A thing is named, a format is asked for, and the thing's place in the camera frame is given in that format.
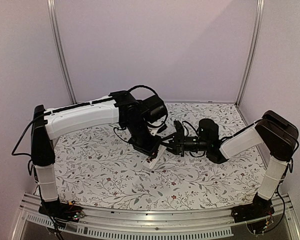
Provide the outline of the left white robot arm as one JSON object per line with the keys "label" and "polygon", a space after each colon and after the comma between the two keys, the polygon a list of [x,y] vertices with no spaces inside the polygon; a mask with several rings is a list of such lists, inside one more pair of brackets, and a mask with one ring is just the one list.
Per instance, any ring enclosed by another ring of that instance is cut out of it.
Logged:
{"label": "left white robot arm", "polygon": [[140,100],[130,90],[61,108],[36,106],[31,128],[31,159],[45,209],[53,217],[60,217],[65,211],[59,202],[55,177],[55,139],[94,126],[119,124],[129,131],[128,143],[135,150],[156,157],[161,137],[151,133],[151,129],[157,128],[156,121],[167,117],[168,110],[157,93]]}

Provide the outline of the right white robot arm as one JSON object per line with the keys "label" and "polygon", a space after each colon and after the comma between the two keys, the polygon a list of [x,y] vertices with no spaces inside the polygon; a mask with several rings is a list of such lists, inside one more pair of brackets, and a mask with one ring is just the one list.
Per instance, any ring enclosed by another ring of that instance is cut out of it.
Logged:
{"label": "right white robot arm", "polygon": [[268,210],[266,201],[272,198],[283,181],[288,163],[299,147],[297,127],[272,110],[231,136],[220,137],[218,124],[209,118],[199,121],[194,136],[186,136],[184,126],[178,120],[174,121],[174,127],[175,132],[161,142],[174,155],[204,152],[211,162],[223,164],[256,146],[264,145],[268,149],[270,160],[256,193],[259,199],[248,208],[252,218],[259,218]]}

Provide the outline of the white remote battery cover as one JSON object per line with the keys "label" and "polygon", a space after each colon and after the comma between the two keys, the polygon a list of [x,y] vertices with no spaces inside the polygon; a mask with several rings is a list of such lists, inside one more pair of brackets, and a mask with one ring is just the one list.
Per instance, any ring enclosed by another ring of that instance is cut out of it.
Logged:
{"label": "white remote battery cover", "polygon": [[143,172],[146,172],[146,173],[149,173],[149,174],[152,174],[154,173],[154,171],[152,169],[149,169],[149,168],[142,168],[141,169]]}

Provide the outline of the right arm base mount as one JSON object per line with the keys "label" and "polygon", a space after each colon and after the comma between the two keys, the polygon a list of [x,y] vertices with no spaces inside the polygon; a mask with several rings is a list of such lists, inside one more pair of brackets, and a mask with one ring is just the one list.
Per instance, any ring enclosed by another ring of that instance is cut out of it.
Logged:
{"label": "right arm base mount", "polygon": [[231,216],[235,223],[266,217],[274,213],[275,210],[272,201],[261,198],[257,193],[252,203],[238,205],[231,209]]}

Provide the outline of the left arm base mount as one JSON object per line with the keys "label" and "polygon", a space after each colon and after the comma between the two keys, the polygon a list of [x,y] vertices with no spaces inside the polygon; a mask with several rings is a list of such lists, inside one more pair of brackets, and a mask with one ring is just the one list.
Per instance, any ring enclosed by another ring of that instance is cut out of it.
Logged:
{"label": "left arm base mount", "polygon": [[41,201],[38,212],[55,220],[62,222],[78,222],[85,216],[83,208],[76,205],[76,201],[72,200],[67,203],[56,201]]}

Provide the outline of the white remote control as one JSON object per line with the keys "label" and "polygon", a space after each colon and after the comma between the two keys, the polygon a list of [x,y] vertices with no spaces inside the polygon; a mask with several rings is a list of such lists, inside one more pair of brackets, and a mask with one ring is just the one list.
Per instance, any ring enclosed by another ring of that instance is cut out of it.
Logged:
{"label": "white remote control", "polygon": [[149,169],[152,170],[155,167],[155,165],[160,160],[160,158],[162,157],[165,150],[166,150],[166,147],[162,146],[162,145],[158,148],[157,156],[155,158],[152,158],[149,165],[148,165]]}

